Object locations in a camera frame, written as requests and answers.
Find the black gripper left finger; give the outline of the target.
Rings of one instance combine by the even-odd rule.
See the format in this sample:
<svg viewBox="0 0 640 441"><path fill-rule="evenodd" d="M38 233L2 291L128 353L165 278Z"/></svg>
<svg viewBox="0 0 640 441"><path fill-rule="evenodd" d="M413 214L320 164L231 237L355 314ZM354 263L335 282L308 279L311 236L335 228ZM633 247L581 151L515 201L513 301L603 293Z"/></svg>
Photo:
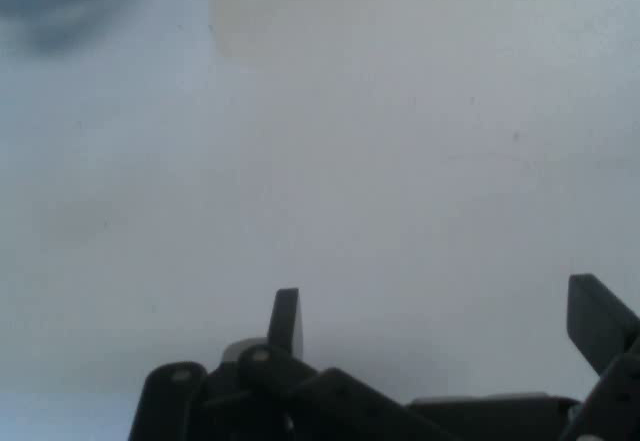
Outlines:
<svg viewBox="0 0 640 441"><path fill-rule="evenodd" d="M213 371L160 366L144 382L131 440L447 440L449 432L339 369L302 356L300 294L277 291L267 334Z"/></svg>

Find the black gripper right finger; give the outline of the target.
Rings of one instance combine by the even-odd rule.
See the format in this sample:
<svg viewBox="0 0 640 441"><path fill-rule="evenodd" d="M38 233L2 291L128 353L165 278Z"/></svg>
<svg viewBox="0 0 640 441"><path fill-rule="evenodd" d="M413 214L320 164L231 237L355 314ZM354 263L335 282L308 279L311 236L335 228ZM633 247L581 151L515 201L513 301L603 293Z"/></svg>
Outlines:
<svg viewBox="0 0 640 441"><path fill-rule="evenodd" d="M639 438L639 316L593 274L569 277L566 329L598 376L563 440Z"/></svg>

